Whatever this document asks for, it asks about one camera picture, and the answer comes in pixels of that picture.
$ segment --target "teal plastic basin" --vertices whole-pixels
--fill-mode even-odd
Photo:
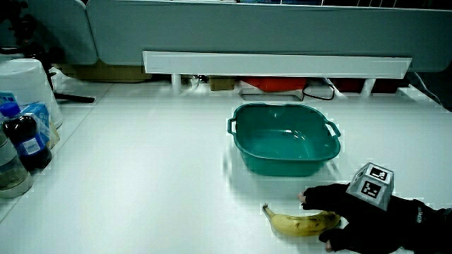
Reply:
[[[340,151],[336,125],[300,104],[242,105],[228,120],[227,132],[248,169],[262,175],[311,176]]]

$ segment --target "bottle label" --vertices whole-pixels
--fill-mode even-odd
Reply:
[[[39,134],[35,137],[23,141],[21,143],[14,144],[19,155],[33,155],[45,148],[45,144],[42,142]]]

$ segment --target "basin handle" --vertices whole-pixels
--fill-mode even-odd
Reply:
[[[229,134],[235,135],[235,133],[232,132],[232,122],[236,121],[236,120],[237,120],[237,118],[231,118],[231,119],[227,120],[227,132]]]
[[[336,133],[336,136],[339,138],[340,137],[340,131],[339,131],[338,127],[336,127],[336,125],[332,121],[326,120],[325,123],[328,124],[329,126],[331,126],[333,131]]]

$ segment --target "red object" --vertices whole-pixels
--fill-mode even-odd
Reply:
[[[362,91],[365,79],[363,78],[330,78],[339,92],[358,92]],[[399,87],[407,87],[409,81],[404,79],[385,79],[377,78],[372,88],[372,93],[394,93]]]
[[[330,78],[339,92],[358,92],[362,91],[365,79],[362,78]]]
[[[241,77],[241,81],[259,88],[264,92],[282,92],[303,89],[306,78],[285,77]]]

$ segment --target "banana stem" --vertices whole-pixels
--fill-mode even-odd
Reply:
[[[270,210],[270,208],[268,208],[268,205],[267,205],[267,204],[264,203],[262,209],[263,209],[263,211],[264,211],[265,213],[268,214],[268,216],[270,216],[270,218],[273,217],[273,216],[275,216],[275,213],[272,212],[272,211]]]

